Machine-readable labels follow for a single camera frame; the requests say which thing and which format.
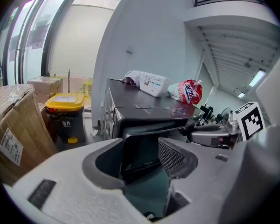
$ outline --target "trash bin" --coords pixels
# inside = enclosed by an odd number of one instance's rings
[[[46,102],[47,114],[63,143],[85,141],[83,109],[86,95],[75,93],[56,94]]]

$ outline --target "wall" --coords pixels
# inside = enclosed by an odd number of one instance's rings
[[[73,75],[92,78],[98,48],[112,14],[106,8],[71,6],[50,53],[50,74],[70,69]]]
[[[213,115],[221,113],[225,108],[236,110],[246,104],[245,101],[237,98],[219,88],[209,97],[207,107],[211,106],[214,109]]]
[[[202,83],[202,98],[200,100],[200,102],[197,104],[197,107],[200,107],[201,105],[204,105],[207,98],[210,95],[210,90],[213,87],[213,82],[211,81],[210,75],[208,73],[208,71],[206,70],[205,66],[202,65],[201,70],[200,70],[200,74],[198,76],[197,81],[201,80]]]
[[[121,0],[106,28],[96,60],[92,87],[92,125],[100,119],[107,78],[129,70],[170,78],[195,78],[202,48],[178,18],[193,7],[191,0]],[[126,52],[133,48],[133,53]]]
[[[256,89],[256,94],[266,109],[270,122],[273,125],[280,125],[280,58]]]

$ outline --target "glass door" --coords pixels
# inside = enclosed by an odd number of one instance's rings
[[[7,53],[4,53],[5,47],[7,45],[7,49],[8,49],[8,46],[9,46],[9,44],[7,44],[9,42],[9,40],[7,39],[8,32],[10,30],[11,23],[14,20],[14,17],[16,15],[18,9],[19,8],[17,7],[11,12],[8,20],[4,24],[2,30],[0,31],[0,60],[1,60],[2,64],[5,62],[5,60],[3,58],[7,55]],[[0,85],[3,86],[3,69],[1,70]]]
[[[41,75],[43,45],[55,14],[64,0],[45,0],[29,31],[23,61],[23,82]]]
[[[26,25],[28,17],[38,0],[31,0],[23,6],[19,17],[14,25],[7,54],[7,84],[18,84],[18,52],[21,42],[21,36]]]

